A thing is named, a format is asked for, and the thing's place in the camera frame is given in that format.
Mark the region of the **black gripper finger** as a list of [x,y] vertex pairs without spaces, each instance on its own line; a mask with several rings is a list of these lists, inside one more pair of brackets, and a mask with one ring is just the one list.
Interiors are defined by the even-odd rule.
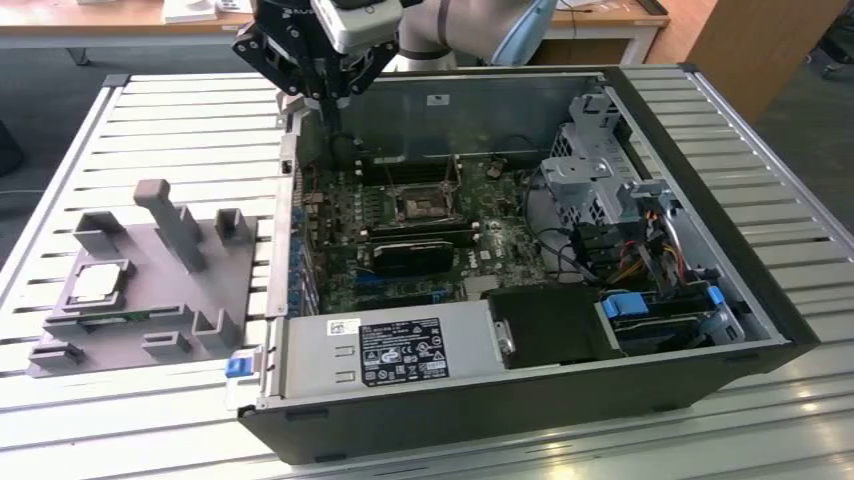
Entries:
[[302,63],[289,60],[273,47],[273,39],[262,32],[257,22],[249,22],[238,31],[230,48],[285,94],[302,96],[305,105],[320,112],[326,133],[338,133],[338,106],[328,95],[325,81],[313,70],[313,60],[306,58]]
[[336,100],[336,107],[349,105],[349,97],[365,92],[397,54],[397,43],[384,42],[370,46],[342,70],[342,86]]

